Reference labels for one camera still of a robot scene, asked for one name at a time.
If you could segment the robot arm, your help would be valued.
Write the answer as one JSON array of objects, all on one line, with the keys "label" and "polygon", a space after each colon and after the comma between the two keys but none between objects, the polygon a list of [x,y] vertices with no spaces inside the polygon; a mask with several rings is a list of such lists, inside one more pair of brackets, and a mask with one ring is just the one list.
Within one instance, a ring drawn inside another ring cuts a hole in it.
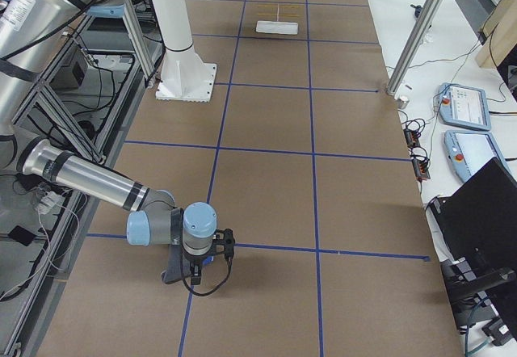
[{"label": "robot arm", "polygon": [[148,188],[96,160],[91,135],[73,115],[55,123],[76,149],[53,146],[46,136],[17,127],[16,112],[41,82],[62,32],[83,15],[121,18],[145,75],[160,73],[157,97],[207,102],[216,66],[196,53],[185,0],[154,0],[162,34],[163,65],[149,59],[132,0],[11,0],[1,17],[1,166],[81,191],[128,211],[127,239],[137,246],[167,244],[170,260],[162,278],[191,288],[200,283],[204,262],[223,254],[215,210],[205,203],[178,208],[165,191]]}]

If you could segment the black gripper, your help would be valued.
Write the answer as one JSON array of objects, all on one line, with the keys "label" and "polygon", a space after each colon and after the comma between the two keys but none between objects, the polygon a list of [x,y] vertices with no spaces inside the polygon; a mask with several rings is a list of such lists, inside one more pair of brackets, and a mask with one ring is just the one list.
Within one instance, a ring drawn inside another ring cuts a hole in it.
[{"label": "black gripper", "polygon": [[202,269],[206,259],[206,254],[193,255],[186,251],[183,252],[183,260],[186,261],[183,270],[186,272],[185,276],[190,278],[191,285],[201,285]]}]

